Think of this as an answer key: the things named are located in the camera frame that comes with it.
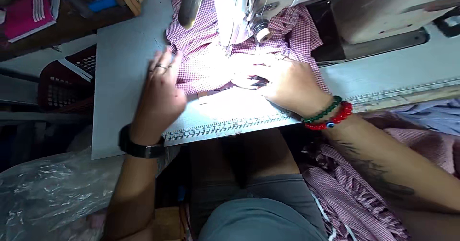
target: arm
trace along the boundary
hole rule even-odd
[[[279,60],[253,73],[271,82],[259,89],[263,96],[303,117],[331,103],[307,64]],[[392,206],[460,213],[458,179],[359,116],[351,115],[323,132]]]
[[[187,98],[175,88],[181,55],[157,52],[150,62],[141,100],[130,128],[135,144],[149,146],[158,143],[164,132],[184,111]],[[148,227],[154,218],[155,175],[157,159],[125,156],[115,191],[107,210],[103,240],[150,241],[153,233]]]

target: gray shorts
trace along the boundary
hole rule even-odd
[[[284,174],[251,180],[241,189],[231,181],[206,182],[192,190],[190,221],[197,235],[209,215],[219,205],[242,198],[269,198],[282,202],[296,210],[326,236],[321,213],[301,174]]]

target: wooden shelf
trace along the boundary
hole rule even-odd
[[[56,24],[19,41],[0,47],[0,61],[6,61],[30,52],[49,48],[58,44],[94,34],[103,28],[134,17],[127,6],[116,6],[102,10],[86,19],[74,11],[69,3],[61,0]]]

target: red basket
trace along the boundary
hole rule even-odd
[[[88,82],[60,62],[51,62],[40,74],[38,106],[45,112],[90,115],[94,107],[96,46],[67,56],[66,60],[89,73],[93,79]]]

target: red beaded bracelet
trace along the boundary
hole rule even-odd
[[[315,130],[315,131],[325,130],[327,128],[332,128],[336,124],[338,124],[341,121],[345,120],[348,117],[348,115],[352,114],[351,111],[353,110],[353,107],[352,107],[351,103],[348,103],[348,102],[345,102],[345,101],[341,102],[340,104],[341,104],[340,112],[336,117],[333,117],[329,121],[322,122],[322,123],[315,123],[315,124],[313,124],[313,123],[305,123],[305,127],[309,128],[310,130]]]

